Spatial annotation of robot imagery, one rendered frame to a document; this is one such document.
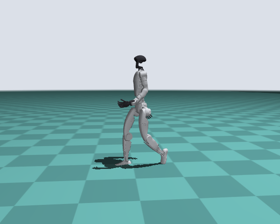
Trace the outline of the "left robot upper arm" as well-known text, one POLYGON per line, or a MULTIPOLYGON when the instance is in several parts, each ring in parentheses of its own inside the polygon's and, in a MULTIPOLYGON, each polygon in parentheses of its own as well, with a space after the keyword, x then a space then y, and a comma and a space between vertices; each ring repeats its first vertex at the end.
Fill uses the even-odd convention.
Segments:
MULTIPOLYGON (((147 73, 145 71, 140 71, 139 72, 139 77, 141 79, 141 84, 143 86, 143 89, 147 89, 147 91, 148 91, 147 73)), ((141 92, 143 91, 143 89, 141 89, 141 92)))

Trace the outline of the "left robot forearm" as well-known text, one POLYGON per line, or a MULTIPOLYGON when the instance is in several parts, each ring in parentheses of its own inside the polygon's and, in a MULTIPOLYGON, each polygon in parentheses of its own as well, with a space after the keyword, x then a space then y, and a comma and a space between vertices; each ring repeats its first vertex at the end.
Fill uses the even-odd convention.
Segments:
POLYGON ((139 95, 134 99, 135 101, 131 103, 131 105, 136 105, 139 103, 147 94, 147 89, 143 89, 142 93, 139 93, 139 95))

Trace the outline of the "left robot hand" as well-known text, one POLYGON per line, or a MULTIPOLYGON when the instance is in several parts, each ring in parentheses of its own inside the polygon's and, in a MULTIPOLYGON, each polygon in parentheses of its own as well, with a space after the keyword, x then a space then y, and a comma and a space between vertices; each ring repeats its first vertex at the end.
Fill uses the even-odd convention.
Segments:
MULTIPOLYGON (((122 100, 122 99, 120 99, 120 100, 122 100)), ((120 108, 128 107, 129 105, 132 106, 131 103, 134 102, 135 100, 130 100, 130 101, 122 100, 122 101, 123 102, 118 101, 118 105, 120 106, 120 108)))

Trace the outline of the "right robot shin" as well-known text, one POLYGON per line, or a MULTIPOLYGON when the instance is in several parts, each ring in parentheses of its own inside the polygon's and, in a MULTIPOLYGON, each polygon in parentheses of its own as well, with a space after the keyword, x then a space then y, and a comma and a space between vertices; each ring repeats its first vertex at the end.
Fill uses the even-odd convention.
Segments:
POLYGON ((124 135, 123 135, 123 155, 124 155, 125 162, 128 161, 128 155, 129 155, 130 149, 131 149, 131 141, 125 140, 124 135))

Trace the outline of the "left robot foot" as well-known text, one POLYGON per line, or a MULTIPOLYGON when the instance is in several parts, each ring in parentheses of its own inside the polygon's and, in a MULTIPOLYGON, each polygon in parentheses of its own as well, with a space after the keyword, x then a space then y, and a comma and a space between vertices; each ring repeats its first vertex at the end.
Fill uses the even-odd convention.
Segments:
POLYGON ((164 155, 161 156, 161 164, 166 164, 168 149, 164 148, 162 151, 163 151, 164 155))

